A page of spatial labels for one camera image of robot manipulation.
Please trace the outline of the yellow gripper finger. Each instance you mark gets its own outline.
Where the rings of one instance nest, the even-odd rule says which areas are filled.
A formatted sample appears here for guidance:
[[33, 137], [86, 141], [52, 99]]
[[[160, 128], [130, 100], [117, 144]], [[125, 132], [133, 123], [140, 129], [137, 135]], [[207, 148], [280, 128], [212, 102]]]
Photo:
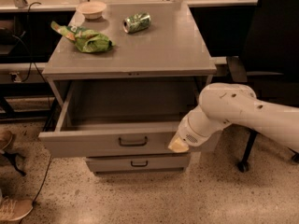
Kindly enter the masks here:
[[171, 139], [168, 148], [176, 153], [182, 153], [189, 150], [189, 146], [176, 133]]

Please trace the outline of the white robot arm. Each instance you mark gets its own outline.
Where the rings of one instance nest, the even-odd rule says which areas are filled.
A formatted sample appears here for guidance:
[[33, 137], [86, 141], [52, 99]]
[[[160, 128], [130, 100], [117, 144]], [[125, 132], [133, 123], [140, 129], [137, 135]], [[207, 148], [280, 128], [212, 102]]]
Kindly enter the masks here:
[[212, 134], [232, 124], [299, 151], [299, 108], [261, 101], [251, 87], [227, 83], [202, 89], [198, 106], [181, 120], [168, 148], [180, 153], [200, 147]]

